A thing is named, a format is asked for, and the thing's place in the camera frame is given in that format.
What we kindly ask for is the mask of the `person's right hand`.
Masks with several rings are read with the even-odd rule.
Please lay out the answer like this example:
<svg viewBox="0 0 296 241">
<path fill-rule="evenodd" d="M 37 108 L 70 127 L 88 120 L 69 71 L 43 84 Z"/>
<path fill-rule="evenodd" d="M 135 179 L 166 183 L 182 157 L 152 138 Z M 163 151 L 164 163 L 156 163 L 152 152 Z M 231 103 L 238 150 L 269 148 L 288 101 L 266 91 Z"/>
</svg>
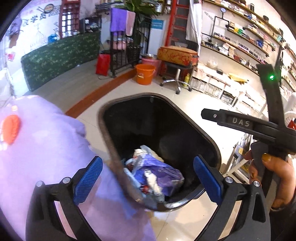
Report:
<svg viewBox="0 0 296 241">
<path fill-rule="evenodd" d="M 279 210 L 289 205 L 295 194 L 295 170 L 291 158 L 283 160 L 270 154 L 262 155 L 262 164 L 280 179 L 275 199 L 270 210 Z"/>
</svg>

